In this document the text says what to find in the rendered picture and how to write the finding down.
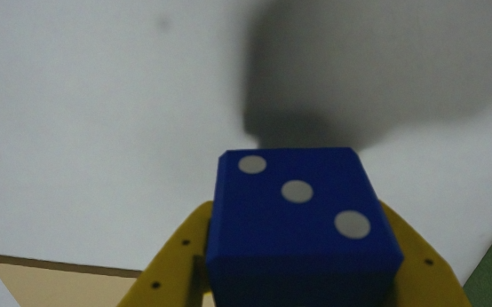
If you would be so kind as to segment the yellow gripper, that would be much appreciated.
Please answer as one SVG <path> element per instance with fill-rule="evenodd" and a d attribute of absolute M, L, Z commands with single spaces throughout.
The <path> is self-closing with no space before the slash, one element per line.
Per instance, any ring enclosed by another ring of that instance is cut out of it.
<path fill-rule="evenodd" d="M 199 205 L 169 237 L 116 307 L 202 307 L 213 201 Z M 378 307 L 472 307 L 449 263 L 380 200 L 404 260 Z"/>

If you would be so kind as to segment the blue die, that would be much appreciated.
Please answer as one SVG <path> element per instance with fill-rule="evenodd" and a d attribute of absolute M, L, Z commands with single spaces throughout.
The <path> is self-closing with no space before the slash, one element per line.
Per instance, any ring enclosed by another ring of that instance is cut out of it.
<path fill-rule="evenodd" d="M 218 157 L 205 262 L 215 307 L 378 307 L 404 258 L 351 147 Z"/>

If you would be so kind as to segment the tan flat mat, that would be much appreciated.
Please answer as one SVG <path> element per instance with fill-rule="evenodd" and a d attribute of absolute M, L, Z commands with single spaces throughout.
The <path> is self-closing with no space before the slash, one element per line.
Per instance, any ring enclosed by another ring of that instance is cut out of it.
<path fill-rule="evenodd" d="M 20 307 L 116 307 L 142 272 L 0 256 L 0 280 Z"/>

